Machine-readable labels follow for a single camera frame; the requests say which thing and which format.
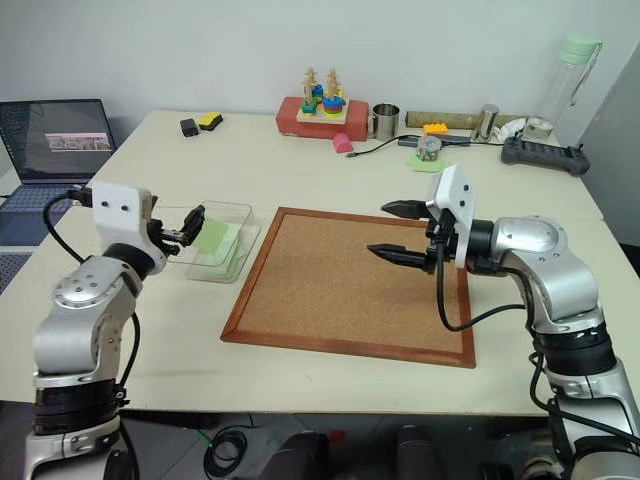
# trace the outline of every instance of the green paper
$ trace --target green paper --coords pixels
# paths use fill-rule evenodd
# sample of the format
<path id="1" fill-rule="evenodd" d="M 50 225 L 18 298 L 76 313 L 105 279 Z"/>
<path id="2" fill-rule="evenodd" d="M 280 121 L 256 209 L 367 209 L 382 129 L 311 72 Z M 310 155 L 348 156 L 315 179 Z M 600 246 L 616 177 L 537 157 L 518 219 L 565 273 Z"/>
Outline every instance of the green paper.
<path id="1" fill-rule="evenodd" d="M 205 265 L 210 265 L 212 267 L 224 265 L 230 261 L 231 257 L 233 257 L 238 245 L 238 231 L 240 230 L 240 226 L 231 224 L 225 225 L 225 227 L 227 231 L 220 239 L 216 251 L 206 254 L 206 260 L 202 262 Z"/>
<path id="2" fill-rule="evenodd" d="M 200 230 L 192 246 L 202 253 L 216 253 L 228 229 L 229 227 L 226 224 L 213 218 L 205 217 L 202 230 Z"/>
<path id="3" fill-rule="evenodd" d="M 193 264 L 189 267 L 187 276 L 195 280 L 207 281 L 224 281 L 233 277 L 247 252 L 239 242 L 238 235 L 235 236 L 231 248 L 233 253 L 230 253 L 221 264 L 214 263 L 218 261 L 217 255 L 198 254 Z"/>
<path id="4" fill-rule="evenodd" d="M 432 161 L 422 161 L 418 155 L 412 155 L 409 162 L 407 162 L 414 172 L 426 172 L 426 173 L 438 173 L 448 166 L 442 158 L 436 158 Z"/>

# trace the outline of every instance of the metal canister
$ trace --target metal canister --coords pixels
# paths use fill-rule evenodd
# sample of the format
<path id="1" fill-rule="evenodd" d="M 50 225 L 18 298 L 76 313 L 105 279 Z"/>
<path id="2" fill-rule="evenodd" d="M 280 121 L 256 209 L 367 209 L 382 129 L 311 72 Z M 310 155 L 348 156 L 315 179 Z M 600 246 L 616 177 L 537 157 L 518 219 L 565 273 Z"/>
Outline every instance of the metal canister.
<path id="1" fill-rule="evenodd" d="M 500 109 L 492 103 L 487 103 L 482 106 L 480 123 L 471 134 L 472 141 L 487 143 L 491 140 L 491 131 L 493 130 L 493 124 L 496 121 L 498 112 L 500 112 Z"/>

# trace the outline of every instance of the wooden frame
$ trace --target wooden frame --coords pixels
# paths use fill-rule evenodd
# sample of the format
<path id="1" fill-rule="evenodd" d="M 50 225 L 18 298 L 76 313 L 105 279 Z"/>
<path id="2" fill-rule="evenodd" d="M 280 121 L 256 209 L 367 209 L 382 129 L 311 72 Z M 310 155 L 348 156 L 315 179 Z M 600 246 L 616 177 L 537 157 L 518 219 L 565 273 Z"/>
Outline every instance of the wooden frame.
<path id="1" fill-rule="evenodd" d="M 356 222 L 369 222 L 388 225 L 401 225 L 410 227 L 426 227 L 425 222 L 414 220 L 403 220 L 395 218 L 373 217 L 365 215 L 352 215 L 333 212 L 322 212 L 316 210 L 302 210 L 296 208 L 280 207 L 276 212 L 274 220 L 267 232 L 260 252 L 256 257 L 251 272 L 238 296 L 229 320 L 220 336 L 223 341 L 245 344 L 256 344 L 272 347 L 296 348 L 330 353 L 342 353 L 350 355 L 362 355 L 372 357 L 391 358 L 396 360 L 408 360 L 415 362 L 436 363 L 453 365 L 459 367 L 475 367 L 475 350 L 473 345 L 472 329 L 464 330 L 457 335 L 461 336 L 462 352 L 448 352 L 433 349 L 410 348 L 397 345 L 382 345 L 359 341 L 348 341 L 340 339 L 327 339 L 306 337 L 301 335 L 287 335 L 281 333 L 249 332 L 238 329 L 243 313 L 254 287 L 258 283 L 260 274 L 265 266 L 271 248 L 276 240 L 278 231 L 287 215 L 299 215 L 306 217 L 329 218 L 335 220 L 347 220 Z M 460 321 L 467 322 L 471 318 L 469 305 L 469 292 L 467 286 L 467 275 L 464 269 L 458 270 L 458 303 L 460 309 Z"/>

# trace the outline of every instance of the red wooden base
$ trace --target red wooden base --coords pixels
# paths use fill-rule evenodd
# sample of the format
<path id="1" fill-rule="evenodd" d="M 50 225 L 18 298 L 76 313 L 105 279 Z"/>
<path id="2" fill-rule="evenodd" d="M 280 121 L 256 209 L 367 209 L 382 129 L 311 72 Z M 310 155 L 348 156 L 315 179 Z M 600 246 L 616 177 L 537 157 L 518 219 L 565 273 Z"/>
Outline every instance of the red wooden base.
<path id="1" fill-rule="evenodd" d="M 302 97 L 285 97 L 276 115 L 278 130 L 284 135 L 310 138 L 333 138 L 338 133 L 346 133 L 349 139 L 364 142 L 367 139 L 369 104 L 358 100 L 349 101 L 347 121 L 344 125 L 330 123 L 298 122 L 296 116 Z"/>

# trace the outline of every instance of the metal cup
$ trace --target metal cup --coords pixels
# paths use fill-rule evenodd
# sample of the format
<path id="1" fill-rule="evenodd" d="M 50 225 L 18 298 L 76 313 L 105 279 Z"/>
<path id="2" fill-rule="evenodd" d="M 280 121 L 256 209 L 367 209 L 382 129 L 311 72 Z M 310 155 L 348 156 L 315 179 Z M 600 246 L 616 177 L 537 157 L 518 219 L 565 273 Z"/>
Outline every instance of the metal cup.
<path id="1" fill-rule="evenodd" d="M 381 142 L 391 140 L 398 134 L 400 109 L 390 103 L 379 103 L 373 107 L 373 137 Z"/>

